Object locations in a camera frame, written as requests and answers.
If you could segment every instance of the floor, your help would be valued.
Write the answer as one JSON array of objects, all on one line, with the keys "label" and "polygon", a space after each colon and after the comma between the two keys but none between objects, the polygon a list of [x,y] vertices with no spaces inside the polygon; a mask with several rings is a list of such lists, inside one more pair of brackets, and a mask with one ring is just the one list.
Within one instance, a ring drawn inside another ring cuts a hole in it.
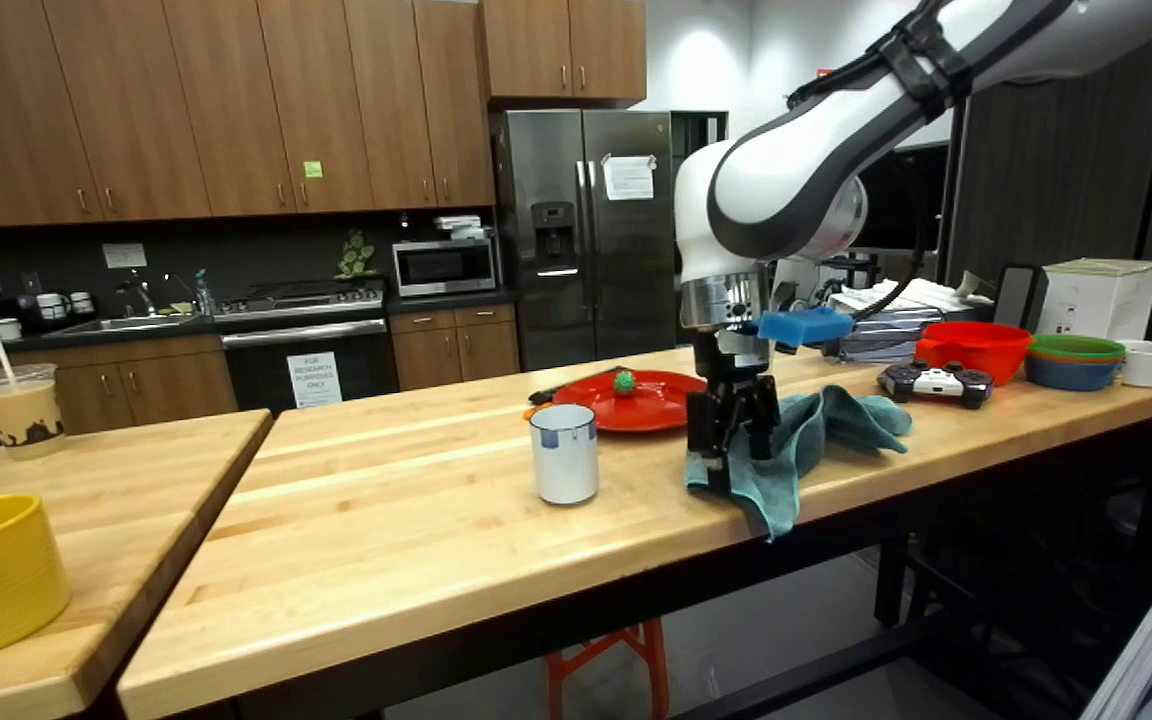
[{"label": "floor", "polygon": [[[753,684],[818,652],[863,641],[870,625],[870,556],[841,556],[808,572],[663,617],[673,712]],[[545,663],[526,662],[384,712],[384,720],[545,720]],[[567,684],[567,720],[649,715],[649,679],[627,650]],[[993,720],[988,709],[897,662],[771,720]]]}]

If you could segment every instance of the blue towel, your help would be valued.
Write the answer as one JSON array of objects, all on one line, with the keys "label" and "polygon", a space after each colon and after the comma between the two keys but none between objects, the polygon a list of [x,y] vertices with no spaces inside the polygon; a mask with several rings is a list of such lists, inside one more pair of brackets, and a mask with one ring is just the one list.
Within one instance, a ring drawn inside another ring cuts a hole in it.
[{"label": "blue towel", "polygon": [[747,432],[740,430],[728,448],[730,493],[707,486],[705,460],[687,453],[687,488],[718,493],[737,502],[753,524],[769,531],[769,546],[801,519],[801,476],[808,476],[828,444],[854,453],[905,453],[897,436],[913,430],[913,417],[886,397],[852,397],[841,384],[824,384],[812,397],[778,402],[778,425],[771,432],[771,457],[747,457]]}]

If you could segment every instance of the butcher block countertop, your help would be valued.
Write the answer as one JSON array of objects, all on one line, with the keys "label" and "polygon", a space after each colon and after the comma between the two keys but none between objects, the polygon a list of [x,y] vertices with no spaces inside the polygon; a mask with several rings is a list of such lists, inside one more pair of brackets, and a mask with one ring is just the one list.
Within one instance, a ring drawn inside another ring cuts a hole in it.
[{"label": "butcher block countertop", "polygon": [[43,502],[66,578],[66,608],[0,650],[0,720],[76,715],[113,684],[264,430],[233,414],[0,448],[0,493]]},{"label": "butcher block countertop", "polygon": [[[604,436],[600,495],[531,493],[526,393],[588,372],[690,372],[690,354],[499,375],[283,414],[121,679],[126,715],[169,715],[753,536],[737,506],[685,493],[685,436]],[[778,397],[876,388],[876,369],[774,355]],[[988,408],[909,403],[909,457],[841,457],[805,481],[818,519],[1134,421],[1152,388],[1046,393]]]}]

